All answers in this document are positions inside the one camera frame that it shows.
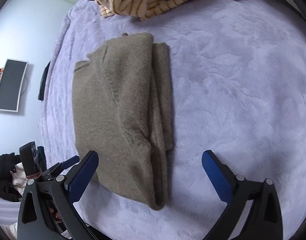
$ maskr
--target white wall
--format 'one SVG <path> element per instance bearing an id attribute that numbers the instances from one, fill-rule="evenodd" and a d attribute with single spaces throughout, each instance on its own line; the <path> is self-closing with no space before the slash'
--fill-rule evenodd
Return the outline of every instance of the white wall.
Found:
<path id="1" fill-rule="evenodd" d="M 19 112 L 0 112 L 0 155 L 36 141 L 40 145 L 38 93 L 61 22 L 72 4 L 62 0 L 11 0 L 0 12 L 0 68 L 7 58 L 29 62 Z"/>

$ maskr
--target bed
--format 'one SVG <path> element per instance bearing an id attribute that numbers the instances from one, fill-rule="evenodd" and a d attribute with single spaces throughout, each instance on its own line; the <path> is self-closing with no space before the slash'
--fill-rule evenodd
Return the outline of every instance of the bed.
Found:
<path id="1" fill-rule="evenodd" d="M 80 216 L 114 240 L 203 239 L 225 208 L 201 165 L 211 149 L 235 174 L 274 180 L 284 239 L 292 237 L 306 217 L 306 22 L 274 0 L 191 0 L 144 22 L 103 19 L 80 0 L 63 20 L 40 109 L 48 166 L 77 155 L 75 63 L 138 32 L 171 48 L 169 200 L 156 212 L 91 182 L 75 205 Z"/>

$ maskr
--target wall-mounted monitor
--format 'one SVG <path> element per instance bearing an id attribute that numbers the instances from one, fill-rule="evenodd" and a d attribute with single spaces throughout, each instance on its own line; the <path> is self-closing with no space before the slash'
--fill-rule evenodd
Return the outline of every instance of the wall-mounted monitor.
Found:
<path id="1" fill-rule="evenodd" d="M 27 61 L 7 59 L 0 78 L 0 111 L 18 112 L 27 64 Z"/>

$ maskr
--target black clothing item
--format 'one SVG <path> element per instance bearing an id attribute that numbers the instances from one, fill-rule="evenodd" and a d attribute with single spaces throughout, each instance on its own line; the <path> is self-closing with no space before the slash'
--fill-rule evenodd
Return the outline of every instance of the black clothing item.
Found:
<path id="1" fill-rule="evenodd" d="M 3 154 L 0 156 L 0 179 L 11 178 L 10 171 L 15 172 L 15 165 L 21 162 L 21 156 L 11 154 Z"/>
<path id="2" fill-rule="evenodd" d="M 37 162 L 40 166 L 40 169 L 42 172 L 46 171 L 46 156 L 45 156 L 45 152 L 44 152 L 44 147 L 43 146 L 39 146 L 37 147 Z"/>
<path id="3" fill-rule="evenodd" d="M 0 197 L 11 201 L 18 202 L 22 196 L 14 189 L 12 181 L 12 172 L 15 171 L 15 165 L 21 162 L 20 155 L 3 154 L 0 156 Z"/>

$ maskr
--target black cable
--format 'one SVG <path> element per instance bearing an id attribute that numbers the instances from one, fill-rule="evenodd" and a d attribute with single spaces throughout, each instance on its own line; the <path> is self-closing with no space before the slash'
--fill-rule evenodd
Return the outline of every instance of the black cable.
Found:
<path id="1" fill-rule="evenodd" d="M 28 79 L 27 79 L 27 77 L 25 75 L 24 75 L 24 78 L 26 78 L 27 84 L 26 84 L 25 90 L 20 95 L 24 94 L 26 92 L 27 88 L 28 88 Z"/>

